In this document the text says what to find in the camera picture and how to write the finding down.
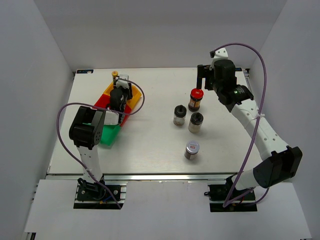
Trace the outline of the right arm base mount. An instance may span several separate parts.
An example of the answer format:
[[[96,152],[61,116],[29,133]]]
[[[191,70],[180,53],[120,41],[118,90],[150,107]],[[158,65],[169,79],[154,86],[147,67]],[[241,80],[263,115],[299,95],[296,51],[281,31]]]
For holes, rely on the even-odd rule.
[[[223,207],[229,189],[225,184],[210,184],[204,196],[209,198],[209,208],[211,213],[245,213],[257,212],[256,196],[254,191],[237,199],[235,202]]]

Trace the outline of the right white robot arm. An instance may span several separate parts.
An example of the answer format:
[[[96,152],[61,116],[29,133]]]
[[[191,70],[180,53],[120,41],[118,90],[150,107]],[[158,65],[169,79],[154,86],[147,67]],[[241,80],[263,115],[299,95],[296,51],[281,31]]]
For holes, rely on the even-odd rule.
[[[261,157],[261,163],[240,177],[233,176],[225,188],[226,195],[236,200],[245,189],[267,189],[296,175],[303,153],[299,147],[290,147],[259,113],[253,94],[244,81],[237,81],[237,69],[228,59],[211,65],[197,66],[198,89],[215,91],[218,100],[242,124]]]

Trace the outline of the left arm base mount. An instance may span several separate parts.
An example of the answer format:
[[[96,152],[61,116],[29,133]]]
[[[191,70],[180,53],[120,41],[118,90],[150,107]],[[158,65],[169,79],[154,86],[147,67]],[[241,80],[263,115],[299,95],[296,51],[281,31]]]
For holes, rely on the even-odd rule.
[[[122,207],[127,186],[124,183],[106,185],[118,204]],[[120,210],[112,195],[97,183],[88,183],[82,178],[77,180],[73,208],[76,210]]]

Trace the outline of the red chili sauce bottle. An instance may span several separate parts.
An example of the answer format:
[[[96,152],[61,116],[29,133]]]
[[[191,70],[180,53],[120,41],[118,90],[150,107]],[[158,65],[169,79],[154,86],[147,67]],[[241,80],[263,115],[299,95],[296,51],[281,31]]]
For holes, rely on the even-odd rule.
[[[119,78],[119,73],[118,73],[118,71],[113,71],[113,72],[111,73],[111,75],[112,75],[112,80],[113,80],[113,81],[117,81],[117,79]]]

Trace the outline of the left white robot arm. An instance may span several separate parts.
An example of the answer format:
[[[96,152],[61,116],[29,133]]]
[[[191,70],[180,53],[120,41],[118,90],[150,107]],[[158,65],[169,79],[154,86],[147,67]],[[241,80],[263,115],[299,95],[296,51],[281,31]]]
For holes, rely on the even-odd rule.
[[[133,98],[131,83],[115,83],[109,93],[109,102],[105,105],[109,111],[80,106],[69,129],[69,138],[73,141],[80,160],[85,165],[81,185],[87,185],[88,193],[99,200],[105,196],[106,187],[100,184],[104,175],[98,157],[98,144],[101,141],[104,125],[119,126],[125,119],[127,101]]]

